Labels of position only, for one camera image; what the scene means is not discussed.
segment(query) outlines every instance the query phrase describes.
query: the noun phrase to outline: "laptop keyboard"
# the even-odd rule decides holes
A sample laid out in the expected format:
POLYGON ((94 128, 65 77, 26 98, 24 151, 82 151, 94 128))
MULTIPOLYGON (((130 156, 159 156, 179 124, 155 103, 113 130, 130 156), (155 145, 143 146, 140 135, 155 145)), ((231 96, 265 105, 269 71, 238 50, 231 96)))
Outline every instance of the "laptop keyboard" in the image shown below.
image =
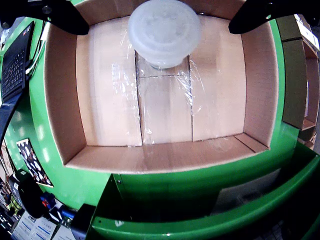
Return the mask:
POLYGON ((2 96, 9 93, 24 80, 24 56, 25 50, 22 50, 15 57, 11 65, 2 71, 2 96))

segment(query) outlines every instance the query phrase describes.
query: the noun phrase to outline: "open cardboard box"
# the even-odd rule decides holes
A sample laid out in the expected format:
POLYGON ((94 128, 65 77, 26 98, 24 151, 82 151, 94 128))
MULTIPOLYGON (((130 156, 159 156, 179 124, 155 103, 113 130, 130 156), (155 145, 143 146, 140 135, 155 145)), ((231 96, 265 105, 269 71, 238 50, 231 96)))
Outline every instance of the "open cardboard box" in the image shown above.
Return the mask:
POLYGON ((282 120, 302 131, 317 125, 319 110, 318 56, 305 41, 282 43, 285 63, 285 99, 282 120))
MULTIPOLYGON (((141 105, 148 106, 151 111, 160 111, 166 109, 165 103, 155 100, 154 94, 150 94, 151 97, 138 94, 137 79, 140 84, 146 79, 136 76, 135 52, 130 48, 118 50, 114 43, 122 45, 117 38, 119 31, 126 30, 125 17, 142 2, 85 0, 77 4, 90 25, 87 36, 72 35, 50 26, 44 60, 45 99, 63 164, 109 173, 169 173, 225 164, 269 149, 278 103, 276 48, 269 23, 246 34, 229 33, 228 23, 244 3, 242 0, 184 1, 197 13, 205 15, 201 16, 205 37, 190 54, 190 60, 197 64, 201 79, 206 82, 205 91, 209 93, 200 105, 206 105, 210 110, 210 93, 213 90, 216 93, 220 131, 216 134, 216 129, 212 129, 213 133, 205 136, 208 131, 201 132, 201 126, 208 129, 205 124, 210 123, 211 113, 203 111, 202 116, 192 116, 189 112, 190 121, 181 125, 184 128, 189 125, 191 134, 185 134, 183 139, 175 138, 179 137, 181 127, 176 124, 177 131, 175 128, 170 130, 168 139, 160 140, 159 144, 139 146, 144 138, 141 121, 146 119, 141 105), (132 74, 127 85, 131 88, 125 90, 129 89, 130 96, 136 98, 119 98, 115 89, 108 87, 115 83, 114 73, 122 66, 132 74), (129 115, 114 106, 129 110, 129 115), (200 135, 198 139, 194 137, 196 128, 200 135)), ((123 74, 116 75, 116 83, 124 79, 123 74)), ((173 83, 170 79, 162 82, 163 85, 157 83, 157 86, 173 83)), ((161 93, 177 97, 173 84, 169 88, 161 86, 154 88, 161 89, 155 92, 160 95, 159 99, 166 99, 161 98, 161 93)), ((171 103, 167 104, 168 111, 161 112, 171 119, 163 128, 179 117, 175 114, 179 100, 173 99, 171 103)))

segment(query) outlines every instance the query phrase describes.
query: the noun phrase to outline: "frosted plastic container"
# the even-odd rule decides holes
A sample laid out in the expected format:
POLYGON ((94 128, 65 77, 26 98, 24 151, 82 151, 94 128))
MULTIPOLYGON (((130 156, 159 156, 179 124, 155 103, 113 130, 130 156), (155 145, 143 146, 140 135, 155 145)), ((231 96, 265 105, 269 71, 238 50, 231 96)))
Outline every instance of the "frosted plastic container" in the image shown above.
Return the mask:
POLYGON ((178 0, 150 0, 137 7, 128 22, 134 49, 153 67, 182 63, 201 38, 199 17, 178 0))

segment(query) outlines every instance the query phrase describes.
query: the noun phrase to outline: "cardboard box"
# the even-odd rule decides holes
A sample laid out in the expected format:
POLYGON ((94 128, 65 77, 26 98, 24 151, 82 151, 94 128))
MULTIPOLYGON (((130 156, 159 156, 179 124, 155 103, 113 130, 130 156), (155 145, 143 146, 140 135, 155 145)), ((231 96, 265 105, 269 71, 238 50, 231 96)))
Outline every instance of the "cardboard box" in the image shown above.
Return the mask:
POLYGON ((304 131, 317 123, 320 95, 316 51, 319 50, 319 42, 303 15, 280 17, 276 22, 285 63, 282 120, 304 131))
POLYGON ((229 20, 199 18, 202 37, 190 54, 193 141, 243 133, 246 112, 241 35, 230 34, 229 20))
POLYGON ((282 45, 285 63, 282 120, 300 130, 306 130, 314 127, 318 118, 318 56, 303 39, 286 41, 282 45))

